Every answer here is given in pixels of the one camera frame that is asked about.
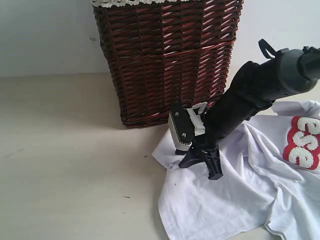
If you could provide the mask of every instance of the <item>brown wicker basket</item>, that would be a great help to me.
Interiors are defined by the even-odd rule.
[[[243,0],[94,7],[100,44],[129,128],[166,123],[173,102],[224,93]]]

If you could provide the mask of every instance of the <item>white t-shirt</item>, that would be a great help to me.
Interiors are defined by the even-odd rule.
[[[170,131],[153,156],[167,168],[158,202],[171,240],[224,240],[260,225],[285,240],[320,239],[320,103],[276,102],[220,147],[223,177],[178,167]]]

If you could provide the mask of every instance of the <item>floor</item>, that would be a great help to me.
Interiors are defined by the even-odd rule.
[[[109,74],[1,79],[0,112],[0,239],[168,239],[151,157],[167,126],[125,129]]]

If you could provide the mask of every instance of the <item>white wall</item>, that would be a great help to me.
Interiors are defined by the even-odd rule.
[[[231,67],[264,62],[260,38],[275,49],[320,47],[319,8],[319,0],[245,0]],[[90,0],[1,0],[0,77],[107,71]]]

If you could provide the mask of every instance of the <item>robotic arm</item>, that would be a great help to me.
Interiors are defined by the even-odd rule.
[[[168,123],[175,153],[185,155],[180,168],[205,163],[209,179],[219,179],[223,176],[219,156],[222,139],[244,120],[270,108],[275,100],[309,92],[316,86],[320,78],[319,49],[275,51],[264,39],[259,47],[269,60],[244,64],[230,88],[209,110],[203,106],[184,109],[179,103],[172,106]]]

